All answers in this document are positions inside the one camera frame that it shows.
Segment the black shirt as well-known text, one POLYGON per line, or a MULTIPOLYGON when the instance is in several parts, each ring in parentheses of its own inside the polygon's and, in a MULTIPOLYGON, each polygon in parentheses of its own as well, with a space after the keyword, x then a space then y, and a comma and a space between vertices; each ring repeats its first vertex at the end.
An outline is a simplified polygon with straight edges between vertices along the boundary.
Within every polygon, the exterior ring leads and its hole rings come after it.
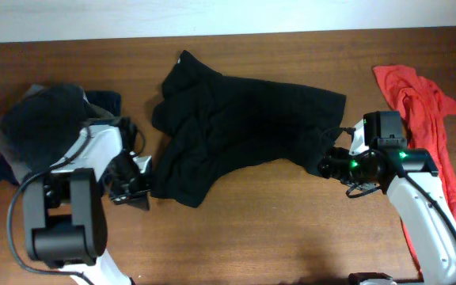
POLYGON ((306 85, 221 74, 182 51, 152 125, 170 137, 151 195, 198 207, 234 170, 286 159, 317 176, 339 137, 347 98, 306 85))

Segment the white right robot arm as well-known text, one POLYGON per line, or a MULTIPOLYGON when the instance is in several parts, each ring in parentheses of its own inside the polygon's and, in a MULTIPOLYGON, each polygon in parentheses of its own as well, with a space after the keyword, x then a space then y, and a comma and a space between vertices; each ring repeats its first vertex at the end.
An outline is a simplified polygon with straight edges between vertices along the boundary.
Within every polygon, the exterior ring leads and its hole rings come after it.
POLYGON ((423 283, 456 284, 456 222, 427 151, 369 149, 351 155, 333 147, 318 171, 347 185, 352 199, 384 192, 412 241, 423 283))

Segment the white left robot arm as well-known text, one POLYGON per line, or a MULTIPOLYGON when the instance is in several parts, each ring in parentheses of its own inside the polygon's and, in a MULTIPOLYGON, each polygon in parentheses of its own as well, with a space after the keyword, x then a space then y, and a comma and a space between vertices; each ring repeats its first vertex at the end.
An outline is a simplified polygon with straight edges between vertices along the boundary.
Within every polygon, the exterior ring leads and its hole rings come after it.
POLYGON ((135 150, 142 136, 127 118, 92 121, 63 158, 21 186, 25 249, 46 265, 43 274, 78 284, 134 282, 108 252, 102 196, 149 210, 152 158, 135 150))

